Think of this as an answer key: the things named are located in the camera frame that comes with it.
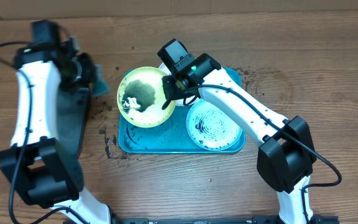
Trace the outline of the yellow speckled plate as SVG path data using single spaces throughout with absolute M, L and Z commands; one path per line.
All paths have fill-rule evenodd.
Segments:
M 139 67 L 130 71 L 117 89 L 117 106 L 126 121 L 140 128 L 164 123 L 173 114 L 176 102 L 163 109 L 167 98 L 163 91 L 165 72 L 155 67 Z

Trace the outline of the teal sponge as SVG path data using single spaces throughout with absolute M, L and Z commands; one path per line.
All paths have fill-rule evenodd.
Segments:
M 109 93 L 110 88 L 103 77 L 102 66 L 95 65 L 94 68 L 96 72 L 96 79 L 93 82 L 92 96 L 94 97 L 103 96 Z

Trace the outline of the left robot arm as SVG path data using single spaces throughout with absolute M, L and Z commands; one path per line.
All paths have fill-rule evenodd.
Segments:
M 33 39 L 19 42 L 9 66 L 16 71 L 17 122 L 0 170 L 10 196 L 61 212 L 73 223 L 114 223 L 110 207 L 85 187 L 78 161 L 90 100 L 109 88 L 101 67 L 80 52 L 76 39 L 53 21 L 32 23 Z

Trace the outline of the white speckled plate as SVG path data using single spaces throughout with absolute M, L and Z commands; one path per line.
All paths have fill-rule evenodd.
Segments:
M 167 66 L 164 63 L 161 63 L 158 69 L 165 72 L 167 75 L 171 75 L 170 70 L 167 68 Z M 196 103 L 199 100 L 200 99 L 197 98 L 196 96 L 191 96 L 185 99 L 176 100 L 176 103 L 177 106 L 189 106 Z

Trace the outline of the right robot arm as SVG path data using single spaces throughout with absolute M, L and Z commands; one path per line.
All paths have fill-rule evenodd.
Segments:
M 253 98 L 208 54 L 158 52 L 171 78 L 164 83 L 169 101 L 197 96 L 228 115 L 258 148 L 257 171 L 277 192 L 282 223 L 309 223 L 313 211 L 306 186 L 316 161 L 309 126 L 288 119 Z

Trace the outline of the light blue speckled plate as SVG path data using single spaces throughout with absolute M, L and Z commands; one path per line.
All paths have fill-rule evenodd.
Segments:
M 243 129 L 205 100 L 199 100 L 190 108 L 186 129 L 190 139 L 201 150 L 208 152 L 237 152 L 246 141 Z

